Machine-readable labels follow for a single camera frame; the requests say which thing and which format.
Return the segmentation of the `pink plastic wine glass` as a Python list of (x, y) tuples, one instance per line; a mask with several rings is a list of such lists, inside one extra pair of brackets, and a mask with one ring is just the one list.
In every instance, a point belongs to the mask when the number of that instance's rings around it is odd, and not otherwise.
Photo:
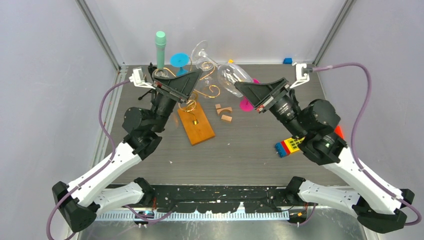
[(244, 112), (251, 112), (255, 109), (245, 96), (240, 101), (239, 108)]

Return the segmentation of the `clear wine glass front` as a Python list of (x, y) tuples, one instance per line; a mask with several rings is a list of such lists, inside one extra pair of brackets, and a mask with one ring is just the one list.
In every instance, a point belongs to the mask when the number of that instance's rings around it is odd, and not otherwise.
[(239, 65), (234, 63), (217, 63), (207, 53), (208, 42), (200, 41), (192, 50), (191, 59), (198, 69), (204, 72), (214, 70), (217, 82), (238, 98), (243, 94), (235, 87), (237, 82), (254, 83), (255, 81)]

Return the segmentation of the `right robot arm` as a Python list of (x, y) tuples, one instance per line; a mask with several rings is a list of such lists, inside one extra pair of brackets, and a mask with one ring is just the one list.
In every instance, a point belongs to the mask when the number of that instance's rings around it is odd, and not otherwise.
[(402, 208), (413, 202), (414, 193), (388, 184), (354, 158), (352, 149), (335, 131), (340, 117), (329, 101), (315, 99), (301, 109), (284, 78), (271, 83), (236, 82), (234, 86), (259, 113), (271, 112), (293, 138), (301, 139), (299, 149), (308, 160), (350, 186), (350, 190), (341, 190), (295, 176), (285, 189), (288, 203), (314, 203), (340, 210), (380, 234), (406, 226)]

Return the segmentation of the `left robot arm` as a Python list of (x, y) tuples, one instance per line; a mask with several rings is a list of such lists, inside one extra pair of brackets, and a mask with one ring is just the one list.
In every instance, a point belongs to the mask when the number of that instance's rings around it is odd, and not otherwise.
[(122, 125), (127, 134), (112, 146), (111, 154), (81, 177), (52, 187), (55, 210), (74, 233), (89, 227), (105, 212), (131, 204), (148, 207), (153, 202), (155, 192), (143, 178), (110, 190), (108, 185), (156, 150), (175, 105), (189, 100), (202, 73), (196, 69), (175, 77), (154, 76), (147, 82), (139, 68), (133, 71), (130, 83), (154, 91), (151, 107), (129, 108)]

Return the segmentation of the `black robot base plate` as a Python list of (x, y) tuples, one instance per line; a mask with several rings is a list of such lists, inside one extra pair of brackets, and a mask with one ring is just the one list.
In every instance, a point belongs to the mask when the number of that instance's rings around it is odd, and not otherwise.
[(160, 213), (278, 213), (285, 207), (307, 204), (284, 187), (263, 185), (153, 185), (152, 192), (135, 207), (155, 208)]

